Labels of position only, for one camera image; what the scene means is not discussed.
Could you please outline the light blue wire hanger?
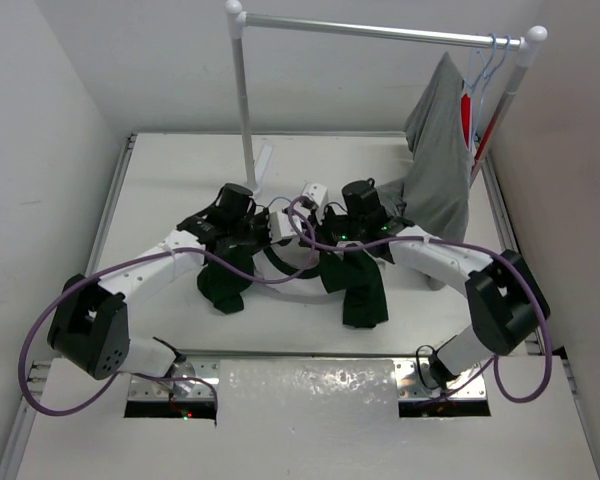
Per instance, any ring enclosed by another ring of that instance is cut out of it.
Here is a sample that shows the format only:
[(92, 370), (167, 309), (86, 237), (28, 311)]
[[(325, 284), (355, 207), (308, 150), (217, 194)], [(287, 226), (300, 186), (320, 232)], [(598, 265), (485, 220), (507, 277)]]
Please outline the light blue wire hanger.
[(268, 210), (274, 210), (275, 206), (278, 205), (281, 210), (285, 210), (292, 208), (300, 200), (300, 197), (287, 198), (285, 196), (276, 196), (266, 205), (266, 208)]

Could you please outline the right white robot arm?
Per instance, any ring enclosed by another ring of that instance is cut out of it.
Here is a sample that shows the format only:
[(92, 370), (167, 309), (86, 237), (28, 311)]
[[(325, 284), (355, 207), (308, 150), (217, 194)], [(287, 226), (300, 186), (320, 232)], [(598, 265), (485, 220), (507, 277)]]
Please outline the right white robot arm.
[(346, 211), (331, 207), (316, 228), (326, 290), (345, 293), (345, 324), (371, 328), (384, 321), (384, 288), (375, 262), (418, 271), (460, 293), (470, 324), (429, 356), (429, 375), (444, 388), (475, 363), (506, 356), (535, 329), (545, 330), (550, 307), (524, 258), (505, 250), (435, 237), (389, 215), (371, 179), (341, 190)]

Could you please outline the white and green t shirt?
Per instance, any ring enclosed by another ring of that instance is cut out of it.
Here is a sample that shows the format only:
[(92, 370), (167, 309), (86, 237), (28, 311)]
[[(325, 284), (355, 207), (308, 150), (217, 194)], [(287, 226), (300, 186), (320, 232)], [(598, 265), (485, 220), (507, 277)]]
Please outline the white and green t shirt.
[[(294, 298), (322, 298), (344, 294), (342, 323), (354, 329), (373, 329), (389, 320), (385, 288), (377, 262), (364, 252), (317, 252), (300, 271), (272, 247), (252, 255), (244, 246), (232, 248), (222, 259), (229, 265), (266, 281), (276, 292)], [(197, 288), (223, 314), (244, 310), (242, 293), (254, 283), (215, 261), (197, 276)]]

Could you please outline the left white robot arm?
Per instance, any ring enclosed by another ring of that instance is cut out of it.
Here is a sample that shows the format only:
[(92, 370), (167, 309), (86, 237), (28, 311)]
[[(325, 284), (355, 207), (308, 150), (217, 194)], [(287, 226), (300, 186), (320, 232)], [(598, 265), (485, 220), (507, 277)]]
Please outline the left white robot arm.
[(48, 330), (49, 346), (96, 380), (122, 372), (165, 377), (178, 353), (162, 340), (132, 336), (133, 311), (175, 280), (208, 266), (252, 278), (252, 269), (231, 256), (252, 258), (270, 245), (269, 218), (251, 190), (225, 184), (209, 206), (140, 256), (68, 280)]

